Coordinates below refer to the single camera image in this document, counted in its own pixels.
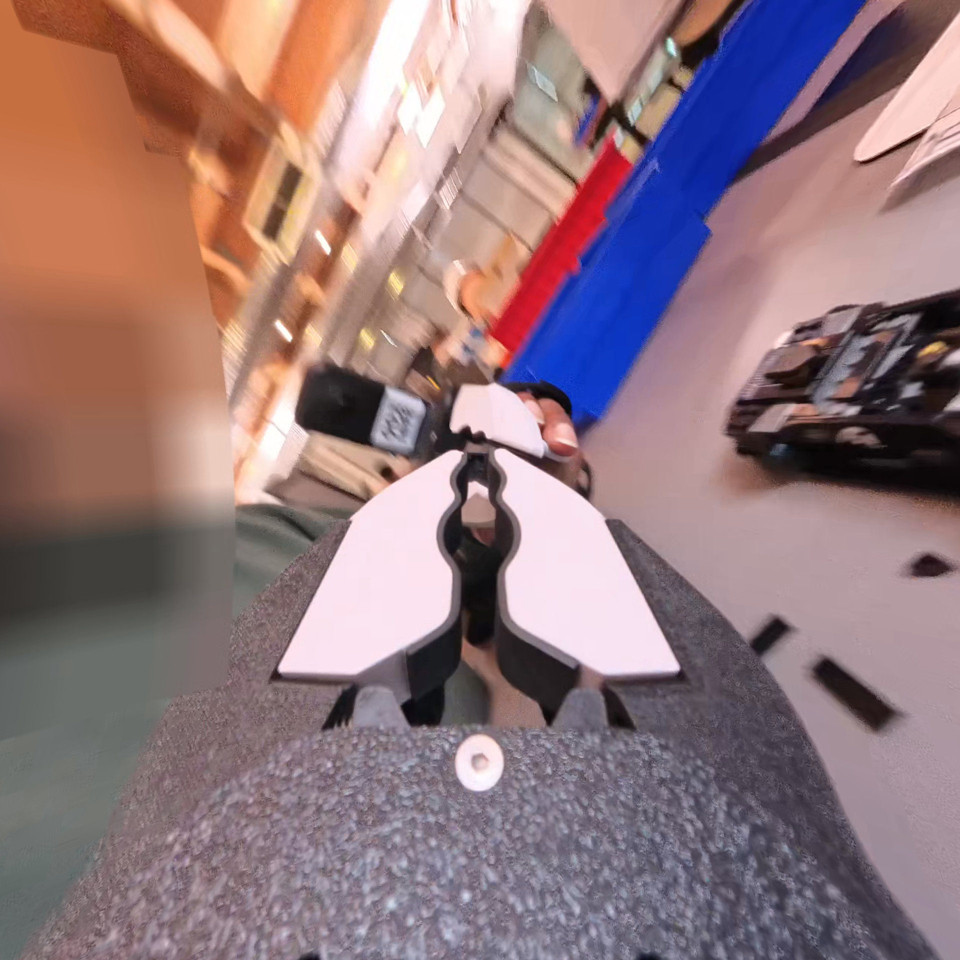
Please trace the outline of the black lego car model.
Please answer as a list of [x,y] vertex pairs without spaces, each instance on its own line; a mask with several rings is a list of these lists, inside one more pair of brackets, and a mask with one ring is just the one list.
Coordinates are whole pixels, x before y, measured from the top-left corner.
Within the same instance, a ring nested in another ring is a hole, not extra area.
[[770,471],[957,497],[958,290],[791,326],[731,402],[724,433]]

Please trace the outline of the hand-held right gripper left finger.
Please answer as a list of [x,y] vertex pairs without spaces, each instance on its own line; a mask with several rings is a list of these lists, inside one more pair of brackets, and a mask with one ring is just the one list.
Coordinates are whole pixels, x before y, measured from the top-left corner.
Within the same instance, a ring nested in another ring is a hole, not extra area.
[[278,662],[285,681],[443,684],[461,657],[454,559],[463,452],[394,482],[348,522]]

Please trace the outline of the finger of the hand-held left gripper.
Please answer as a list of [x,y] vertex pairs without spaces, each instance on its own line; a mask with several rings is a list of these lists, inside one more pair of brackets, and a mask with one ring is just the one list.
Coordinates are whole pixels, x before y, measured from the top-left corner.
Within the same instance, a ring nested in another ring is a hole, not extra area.
[[498,383],[463,385],[449,412],[449,433],[541,460],[548,447],[532,411]]

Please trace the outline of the red plastic bin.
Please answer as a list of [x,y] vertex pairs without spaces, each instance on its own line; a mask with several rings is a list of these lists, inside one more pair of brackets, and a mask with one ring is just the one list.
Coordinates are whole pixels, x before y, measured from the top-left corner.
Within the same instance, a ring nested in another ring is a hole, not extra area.
[[488,337],[508,363],[536,329],[561,287],[579,270],[588,246],[607,220],[607,210],[633,168],[613,136],[580,181],[558,220],[539,242],[501,308]]

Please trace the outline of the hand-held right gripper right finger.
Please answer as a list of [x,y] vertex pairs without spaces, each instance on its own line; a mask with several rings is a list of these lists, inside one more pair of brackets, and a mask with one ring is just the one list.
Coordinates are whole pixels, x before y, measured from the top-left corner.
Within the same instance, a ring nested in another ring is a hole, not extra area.
[[532,684],[666,680],[681,666],[603,515],[508,450],[492,452],[498,617],[510,670]]

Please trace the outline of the white tray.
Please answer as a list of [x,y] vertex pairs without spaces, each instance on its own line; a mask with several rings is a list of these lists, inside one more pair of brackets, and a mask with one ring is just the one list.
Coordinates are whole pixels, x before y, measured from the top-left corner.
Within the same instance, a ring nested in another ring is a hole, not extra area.
[[853,160],[872,162],[923,135],[958,88],[959,16],[955,16],[858,142]]

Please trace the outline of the white sticker sheet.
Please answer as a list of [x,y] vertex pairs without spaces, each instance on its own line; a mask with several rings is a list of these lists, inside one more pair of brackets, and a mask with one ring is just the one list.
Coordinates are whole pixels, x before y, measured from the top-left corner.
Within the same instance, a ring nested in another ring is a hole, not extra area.
[[917,149],[892,180],[886,199],[898,203],[901,198],[923,192],[958,175],[959,111],[944,114],[934,121],[920,138]]

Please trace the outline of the person's green sweatshirt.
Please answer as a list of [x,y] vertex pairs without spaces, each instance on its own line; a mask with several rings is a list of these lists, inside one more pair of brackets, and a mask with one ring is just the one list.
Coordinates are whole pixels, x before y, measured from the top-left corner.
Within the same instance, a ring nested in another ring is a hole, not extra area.
[[[354,508],[236,510],[232,616]],[[2,741],[1,956],[18,958],[83,875],[168,700]]]

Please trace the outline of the person's left hand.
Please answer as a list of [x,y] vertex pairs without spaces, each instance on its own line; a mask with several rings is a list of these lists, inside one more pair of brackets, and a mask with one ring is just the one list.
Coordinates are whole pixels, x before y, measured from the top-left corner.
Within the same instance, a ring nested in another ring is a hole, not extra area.
[[551,459],[572,463],[580,458],[581,447],[570,413],[553,395],[524,390],[519,394],[532,414]]

